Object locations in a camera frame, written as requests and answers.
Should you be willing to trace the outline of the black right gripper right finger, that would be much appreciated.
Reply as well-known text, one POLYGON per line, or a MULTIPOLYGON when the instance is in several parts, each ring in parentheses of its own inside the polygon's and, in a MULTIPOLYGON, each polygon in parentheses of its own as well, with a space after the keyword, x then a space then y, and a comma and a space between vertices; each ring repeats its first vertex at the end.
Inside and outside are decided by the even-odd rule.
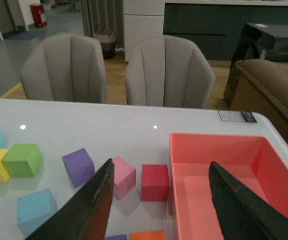
POLYGON ((288 218, 215 161, 209 182, 224 239, 288 240, 288 218))

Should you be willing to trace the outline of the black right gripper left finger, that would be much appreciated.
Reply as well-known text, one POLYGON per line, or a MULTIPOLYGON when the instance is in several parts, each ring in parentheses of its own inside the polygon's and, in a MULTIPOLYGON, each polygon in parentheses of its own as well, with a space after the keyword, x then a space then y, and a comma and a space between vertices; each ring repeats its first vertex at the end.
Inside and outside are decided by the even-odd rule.
POLYGON ((113 199, 114 163, 108 159, 95 175, 28 240, 102 240, 113 199))

